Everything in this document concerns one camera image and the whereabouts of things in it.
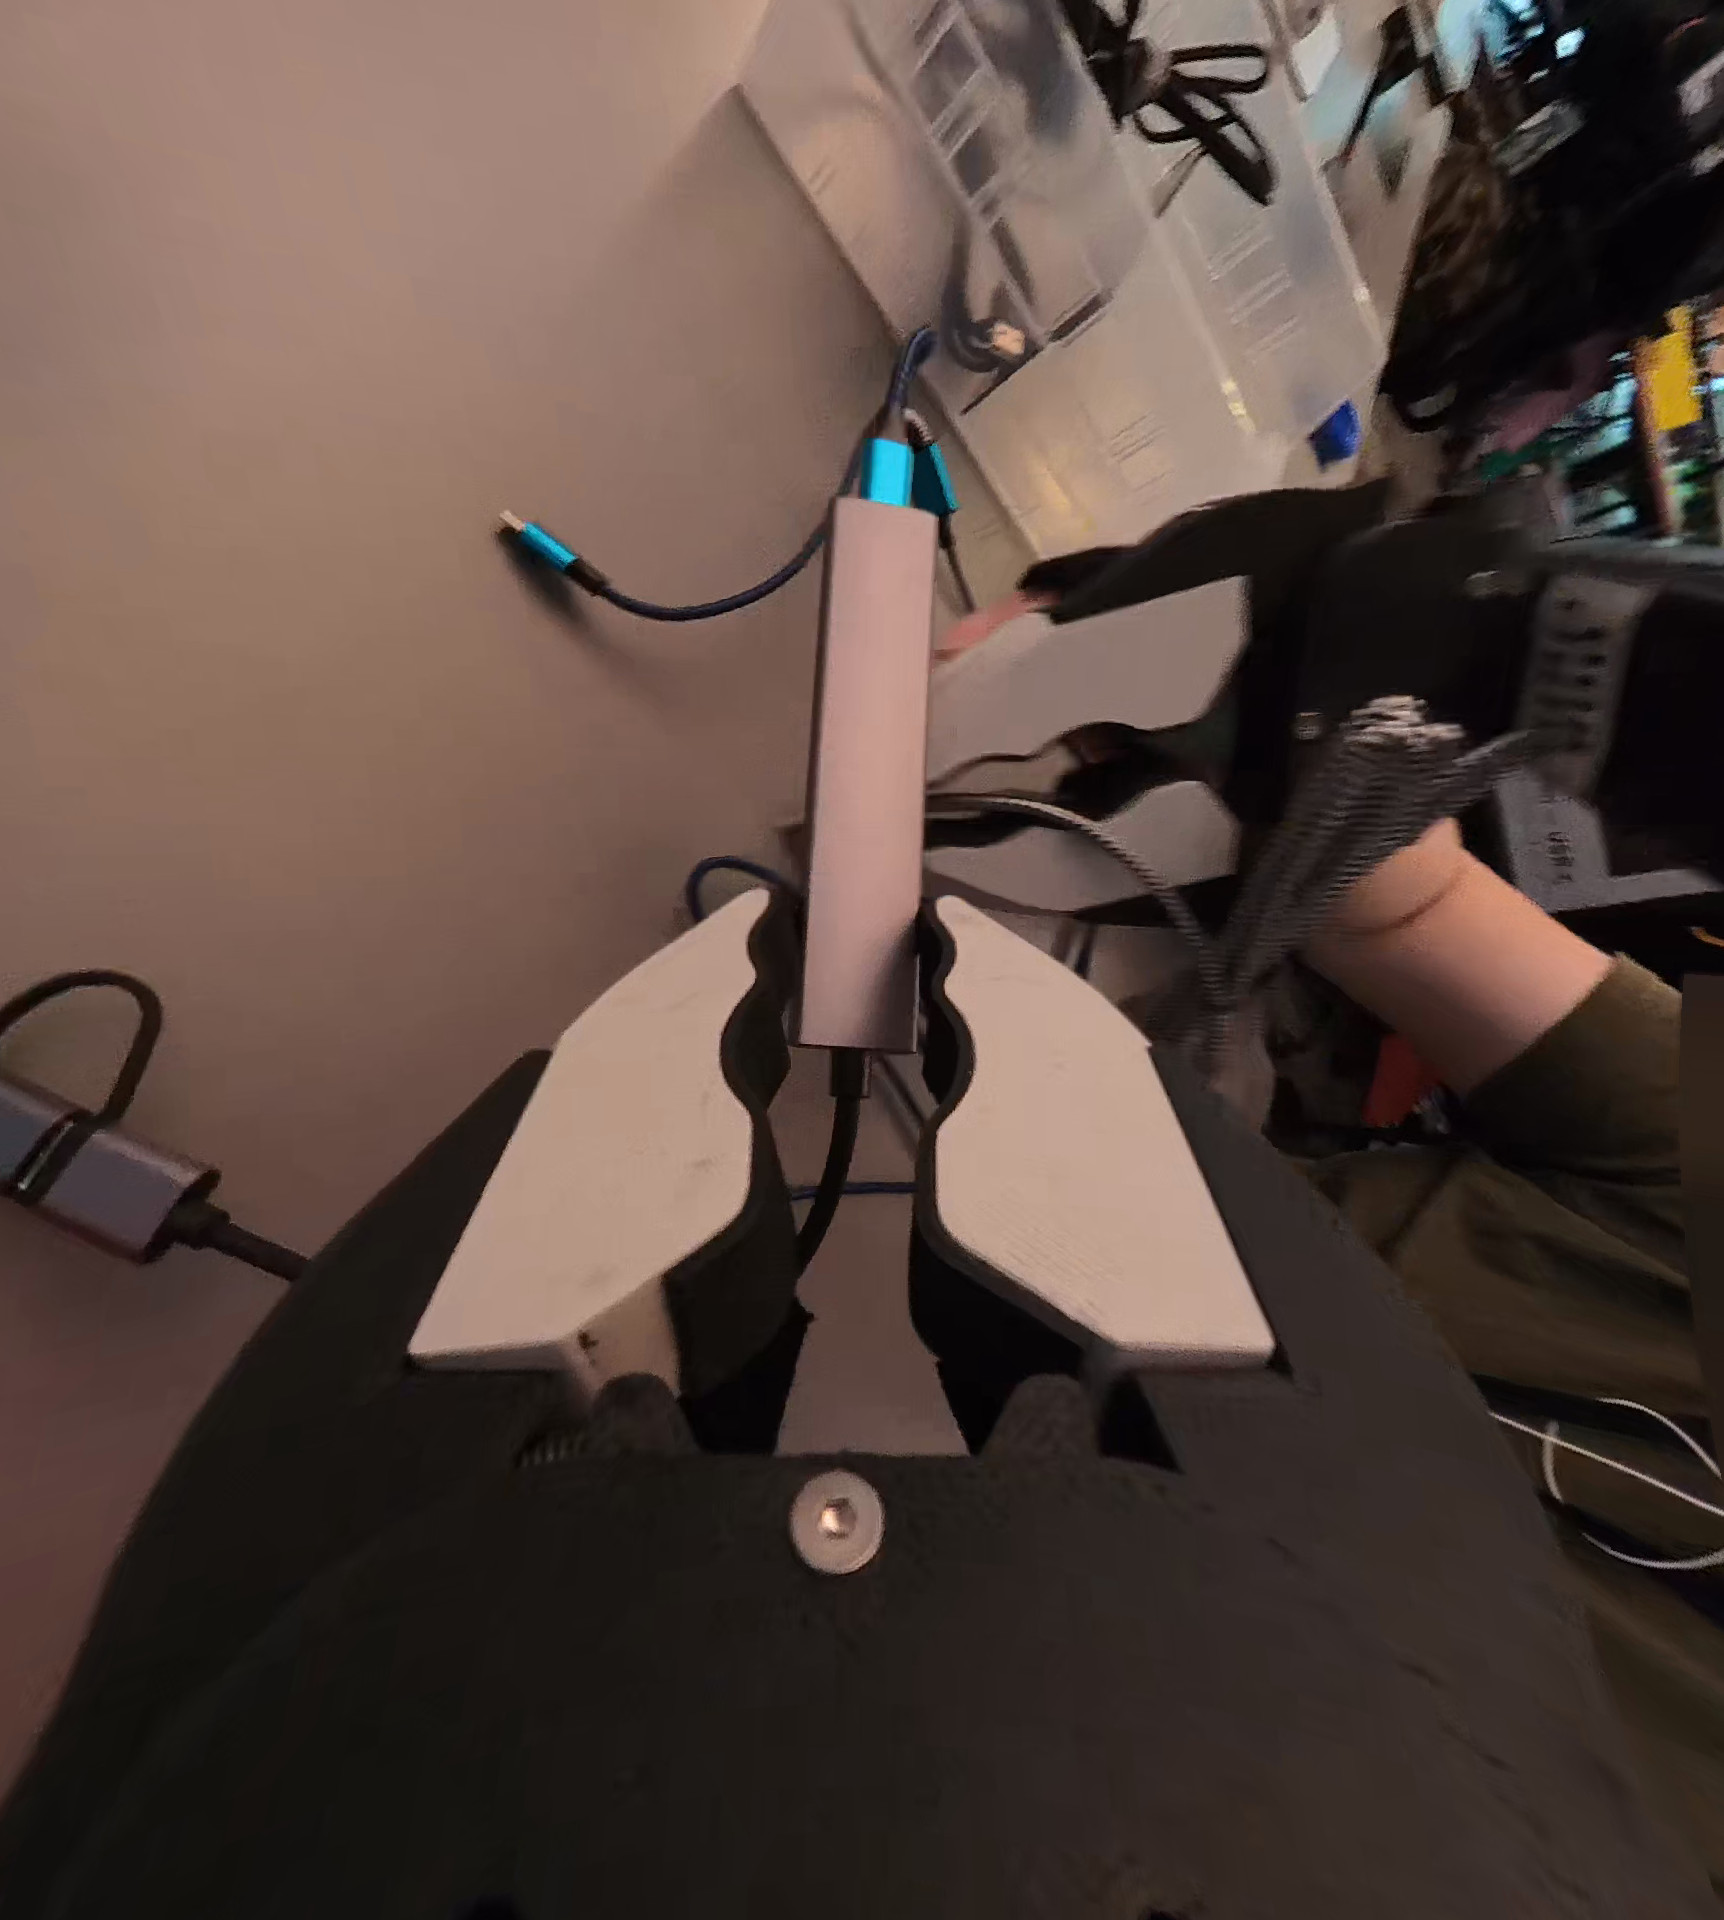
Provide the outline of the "red plastic bin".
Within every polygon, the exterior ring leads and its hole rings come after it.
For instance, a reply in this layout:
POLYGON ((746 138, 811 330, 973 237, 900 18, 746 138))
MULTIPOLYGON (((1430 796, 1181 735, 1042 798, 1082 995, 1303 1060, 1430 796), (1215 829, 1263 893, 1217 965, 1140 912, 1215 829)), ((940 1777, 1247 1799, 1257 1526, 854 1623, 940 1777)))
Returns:
POLYGON ((1359 1107, 1359 1123, 1374 1133, 1399 1131, 1438 1091, 1438 1076, 1399 1034, 1379 1036, 1374 1073, 1359 1107))

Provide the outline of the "clear plastic drawer unit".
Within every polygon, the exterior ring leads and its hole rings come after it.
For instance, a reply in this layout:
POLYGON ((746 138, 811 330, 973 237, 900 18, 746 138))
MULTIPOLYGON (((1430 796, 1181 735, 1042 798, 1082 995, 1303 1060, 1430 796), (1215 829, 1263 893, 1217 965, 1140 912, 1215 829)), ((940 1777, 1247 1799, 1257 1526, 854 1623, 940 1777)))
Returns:
POLYGON ((770 5, 740 95, 1042 556, 1282 483, 1384 328, 1279 5, 770 5))

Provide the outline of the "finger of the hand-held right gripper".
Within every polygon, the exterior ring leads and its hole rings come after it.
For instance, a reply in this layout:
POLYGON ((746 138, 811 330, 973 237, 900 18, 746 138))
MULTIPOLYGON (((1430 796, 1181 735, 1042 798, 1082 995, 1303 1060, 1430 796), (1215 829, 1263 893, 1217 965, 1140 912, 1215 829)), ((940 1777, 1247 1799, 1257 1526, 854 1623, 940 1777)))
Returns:
POLYGON ((1242 829, 1198 781, 1166 781, 1105 814, 1019 793, 933 793, 926 885, 1024 917, 1161 909, 1233 877, 1242 829))
POLYGON ((970 613, 932 669, 932 768, 1029 760, 1066 736, 1200 719, 1247 642, 1244 597, 1161 597, 1070 622, 1008 597, 970 613))

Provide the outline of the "person's olive clothing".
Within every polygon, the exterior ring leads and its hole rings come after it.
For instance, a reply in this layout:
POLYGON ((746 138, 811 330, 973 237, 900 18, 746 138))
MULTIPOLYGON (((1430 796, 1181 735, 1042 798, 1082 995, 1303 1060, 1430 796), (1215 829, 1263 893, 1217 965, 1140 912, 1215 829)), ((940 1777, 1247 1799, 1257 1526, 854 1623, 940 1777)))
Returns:
POLYGON ((1667 1823, 1724 1909, 1724 1507, 1685 1274, 1680 1104, 1307 1164, 1484 1397, 1580 1589, 1667 1823))

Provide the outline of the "grey usb hub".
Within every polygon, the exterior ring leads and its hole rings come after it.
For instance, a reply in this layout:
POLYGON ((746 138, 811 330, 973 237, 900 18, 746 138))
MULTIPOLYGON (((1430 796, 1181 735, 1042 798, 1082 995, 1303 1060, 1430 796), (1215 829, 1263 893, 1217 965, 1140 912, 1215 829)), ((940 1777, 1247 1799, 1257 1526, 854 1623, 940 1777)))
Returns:
POLYGON ((922 511, 831 505, 804 809, 804 1047, 916 1048, 935 558, 922 511))

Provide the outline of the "black tether loop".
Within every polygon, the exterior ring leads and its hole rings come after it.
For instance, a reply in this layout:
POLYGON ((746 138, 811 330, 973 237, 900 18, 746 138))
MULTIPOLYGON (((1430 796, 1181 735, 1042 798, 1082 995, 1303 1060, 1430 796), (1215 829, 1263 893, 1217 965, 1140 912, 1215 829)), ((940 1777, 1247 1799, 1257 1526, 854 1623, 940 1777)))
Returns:
POLYGON ((133 1009, 133 1028, 120 1065, 108 1082, 102 1104, 92 1113, 96 1124, 109 1128, 129 1117, 136 1093, 154 1063, 164 1034, 165 1010, 154 987, 122 971, 53 972, 34 981, 0 1005, 0 1042, 43 1006, 77 995, 108 993, 127 1001, 133 1009))

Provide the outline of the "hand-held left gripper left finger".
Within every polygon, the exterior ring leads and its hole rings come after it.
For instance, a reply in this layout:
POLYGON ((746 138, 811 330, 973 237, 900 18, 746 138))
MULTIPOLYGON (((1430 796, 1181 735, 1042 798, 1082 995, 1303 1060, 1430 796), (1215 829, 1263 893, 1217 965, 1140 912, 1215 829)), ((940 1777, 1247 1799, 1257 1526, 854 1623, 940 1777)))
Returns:
POLYGON ((770 1120, 798 961, 794 904, 749 886, 561 1033, 410 1334, 417 1368, 700 1400, 776 1343, 800 1276, 770 1120))

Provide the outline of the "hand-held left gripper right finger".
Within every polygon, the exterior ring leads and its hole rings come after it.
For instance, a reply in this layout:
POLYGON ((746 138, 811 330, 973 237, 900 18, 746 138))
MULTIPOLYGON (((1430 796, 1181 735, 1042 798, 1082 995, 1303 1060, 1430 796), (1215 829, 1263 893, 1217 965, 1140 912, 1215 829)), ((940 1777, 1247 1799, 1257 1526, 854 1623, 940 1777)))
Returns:
POLYGON ((1277 1337, 1147 1038, 958 896, 922 934, 910 1311, 949 1392, 1267 1368, 1277 1337))

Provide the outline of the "black electronic device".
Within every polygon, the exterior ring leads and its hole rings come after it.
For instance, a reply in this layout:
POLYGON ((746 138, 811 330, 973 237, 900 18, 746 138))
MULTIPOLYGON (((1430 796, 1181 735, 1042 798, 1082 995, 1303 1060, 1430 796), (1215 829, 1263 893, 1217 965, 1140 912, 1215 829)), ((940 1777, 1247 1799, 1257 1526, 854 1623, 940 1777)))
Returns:
POLYGON ((1535 554, 1516 726, 1552 754, 1497 782, 1497 851, 1556 917, 1724 896, 1724 548, 1535 554))

